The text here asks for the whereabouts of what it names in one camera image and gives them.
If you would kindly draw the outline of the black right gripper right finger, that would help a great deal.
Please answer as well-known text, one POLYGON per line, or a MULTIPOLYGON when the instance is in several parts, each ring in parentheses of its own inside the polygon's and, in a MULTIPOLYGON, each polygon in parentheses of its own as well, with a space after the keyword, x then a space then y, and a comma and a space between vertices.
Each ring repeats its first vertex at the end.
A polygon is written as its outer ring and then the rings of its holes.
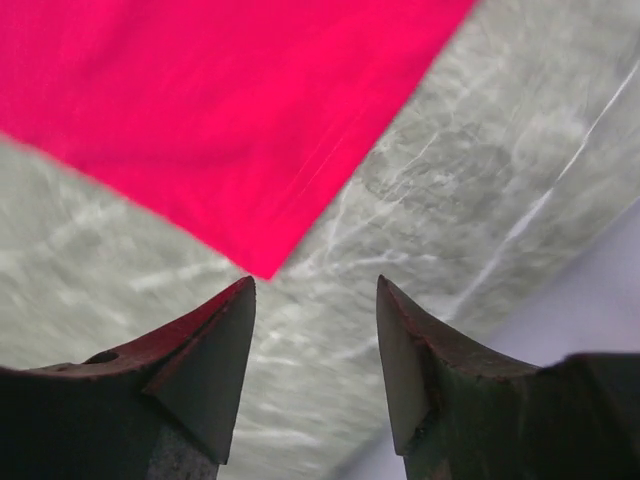
POLYGON ((635 479, 639 357, 537 367, 429 314, 386 278, 376 321, 393 443, 411 479, 635 479))

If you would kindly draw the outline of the red t-shirt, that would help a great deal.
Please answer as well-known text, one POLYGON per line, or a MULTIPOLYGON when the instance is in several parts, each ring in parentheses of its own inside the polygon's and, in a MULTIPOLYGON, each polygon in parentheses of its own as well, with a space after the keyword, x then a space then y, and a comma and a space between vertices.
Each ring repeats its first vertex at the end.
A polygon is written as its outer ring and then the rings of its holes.
POLYGON ((471 9, 5 1, 1 129, 268 279, 471 9))

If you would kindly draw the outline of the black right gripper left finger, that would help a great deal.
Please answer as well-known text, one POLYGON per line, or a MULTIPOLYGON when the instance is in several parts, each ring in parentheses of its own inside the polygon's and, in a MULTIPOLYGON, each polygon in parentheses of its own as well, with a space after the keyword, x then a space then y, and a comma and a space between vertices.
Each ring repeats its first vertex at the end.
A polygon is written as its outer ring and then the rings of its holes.
POLYGON ((213 479, 230 456, 254 332, 245 277, 81 363, 1 371, 5 479, 213 479))

